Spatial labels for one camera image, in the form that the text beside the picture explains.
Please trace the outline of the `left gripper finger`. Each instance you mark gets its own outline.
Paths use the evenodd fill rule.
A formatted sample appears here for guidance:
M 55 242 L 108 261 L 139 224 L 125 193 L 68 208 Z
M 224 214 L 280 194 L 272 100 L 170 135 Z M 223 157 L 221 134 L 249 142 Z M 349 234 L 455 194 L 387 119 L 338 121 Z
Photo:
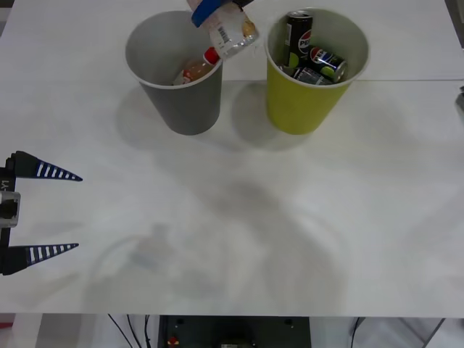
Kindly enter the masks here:
M 1 274 L 10 276 L 77 248 L 79 244 L 7 246 L 1 248 Z
M 61 167 L 34 157 L 27 152 L 13 154 L 14 173 L 18 178 L 82 181 L 83 179 Z

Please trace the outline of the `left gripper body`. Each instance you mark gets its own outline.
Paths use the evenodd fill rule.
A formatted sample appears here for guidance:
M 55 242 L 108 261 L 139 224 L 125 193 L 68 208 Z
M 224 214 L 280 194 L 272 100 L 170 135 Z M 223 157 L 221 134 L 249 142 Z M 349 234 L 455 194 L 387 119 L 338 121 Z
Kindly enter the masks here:
M 10 229 L 17 225 L 16 175 L 13 154 L 1 168 L 1 253 L 9 246 Z

